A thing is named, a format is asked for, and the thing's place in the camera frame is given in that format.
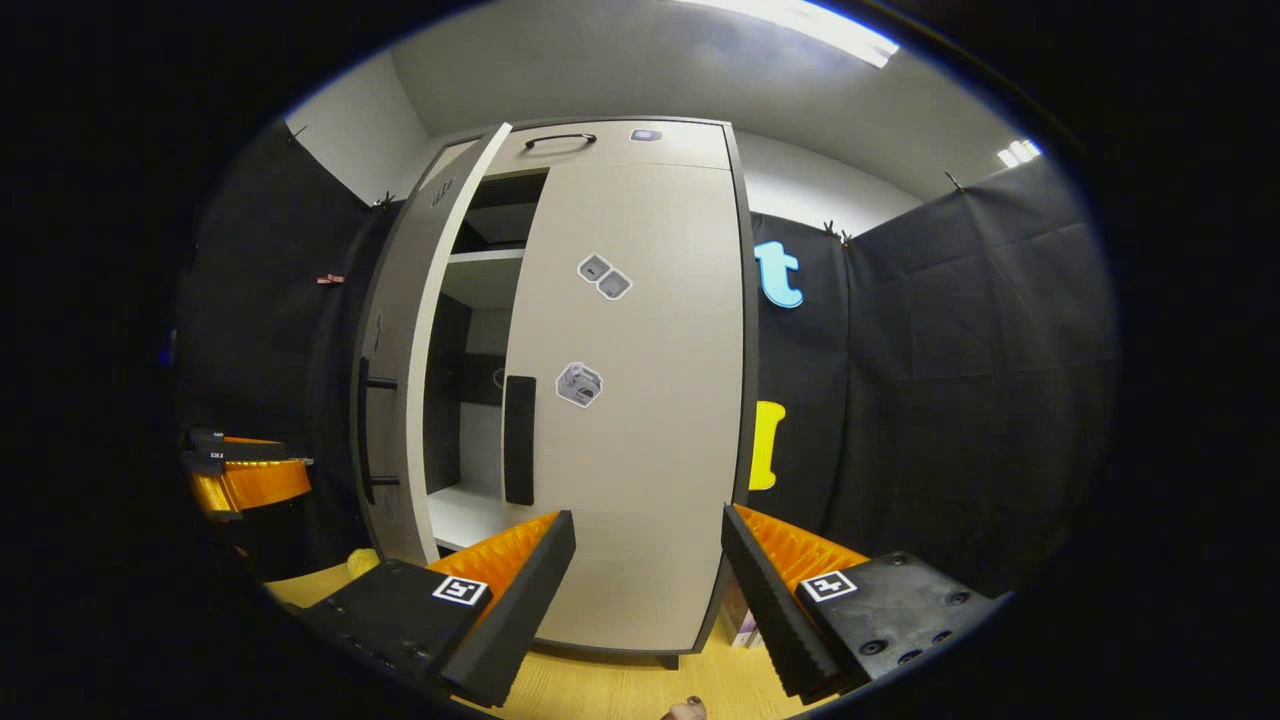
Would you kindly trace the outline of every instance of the cabinet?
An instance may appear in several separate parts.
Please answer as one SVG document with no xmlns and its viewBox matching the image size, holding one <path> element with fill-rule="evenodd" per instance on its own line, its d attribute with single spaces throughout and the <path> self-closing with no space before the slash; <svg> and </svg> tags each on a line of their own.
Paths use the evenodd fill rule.
<svg viewBox="0 0 1280 720">
<path fill-rule="evenodd" d="M 356 462 L 379 551 L 429 562 L 570 509 L 577 552 L 538 639 L 700 650 L 724 584 L 721 510 L 750 471 L 750 249 L 724 123 L 442 138 L 357 347 Z M 603 272 L 584 277 L 590 258 Z"/>
</svg>

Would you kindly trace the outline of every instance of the black handle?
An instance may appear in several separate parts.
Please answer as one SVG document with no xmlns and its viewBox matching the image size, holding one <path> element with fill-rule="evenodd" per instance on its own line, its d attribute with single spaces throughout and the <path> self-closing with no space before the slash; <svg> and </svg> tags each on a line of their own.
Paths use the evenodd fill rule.
<svg viewBox="0 0 1280 720">
<path fill-rule="evenodd" d="M 581 137 L 588 145 L 595 142 L 595 136 L 589 132 L 571 132 L 568 135 L 548 135 L 547 137 L 535 137 L 525 143 L 525 150 L 532 150 L 535 145 L 544 140 L 561 140 L 564 137 Z"/>
<path fill-rule="evenodd" d="M 502 418 L 502 466 L 507 502 L 534 503 L 534 397 L 538 379 L 507 375 Z"/>
<path fill-rule="evenodd" d="M 360 457 L 360 486 L 365 491 L 365 500 L 374 505 L 374 486 L 398 486 L 399 478 L 396 475 L 374 477 L 369 471 L 369 432 L 365 427 L 365 415 L 369 410 L 369 388 L 380 387 L 394 389 L 397 382 L 392 378 L 370 378 L 369 357 L 360 359 L 360 387 L 356 388 L 356 452 Z"/>
</svg>

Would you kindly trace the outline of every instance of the cabinet shelf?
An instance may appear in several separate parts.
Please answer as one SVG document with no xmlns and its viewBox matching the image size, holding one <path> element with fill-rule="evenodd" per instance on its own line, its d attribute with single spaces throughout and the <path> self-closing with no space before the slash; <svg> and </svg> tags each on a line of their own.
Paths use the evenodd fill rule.
<svg viewBox="0 0 1280 720">
<path fill-rule="evenodd" d="M 522 505 L 509 505 L 492 491 L 458 483 L 435 491 L 428 501 L 435 543 L 462 550 L 540 515 Z"/>
<path fill-rule="evenodd" d="M 522 247 L 451 255 L 440 292 L 472 310 L 509 310 L 524 260 Z"/>
</svg>

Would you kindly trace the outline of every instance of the wooden floor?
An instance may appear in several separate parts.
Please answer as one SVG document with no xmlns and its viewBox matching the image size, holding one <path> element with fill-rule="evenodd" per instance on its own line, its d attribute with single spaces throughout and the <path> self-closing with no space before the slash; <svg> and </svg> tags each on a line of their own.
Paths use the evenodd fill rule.
<svg viewBox="0 0 1280 720">
<path fill-rule="evenodd" d="M 280 601 L 307 607 L 348 582 L 346 565 L 338 565 L 266 585 Z M 689 696 L 703 700 L 708 720 L 777 720 L 805 710 L 782 692 L 764 647 L 730 647 L 728 633 L 717 623 L 701 653 L 681 656 L 680 670 L 653 657 L 532 650 L 506 705 L 481 710 L 527 720 L 658 720 Z"/>
</svg>

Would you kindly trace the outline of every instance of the ceiling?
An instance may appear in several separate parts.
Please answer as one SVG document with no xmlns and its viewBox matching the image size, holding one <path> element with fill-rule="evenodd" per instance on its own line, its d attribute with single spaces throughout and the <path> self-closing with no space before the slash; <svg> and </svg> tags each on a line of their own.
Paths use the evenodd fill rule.
<svg viewBox="0 0 1280 720">
<path fill-rule="evenodd" d="M 728 120 L 931 200 L 1023 137 L 919 56 L 882 69 L 797 32 L 668 0 L 499 0 L 392 50 L 429 135 L 564 115 Z"/>
</svg>

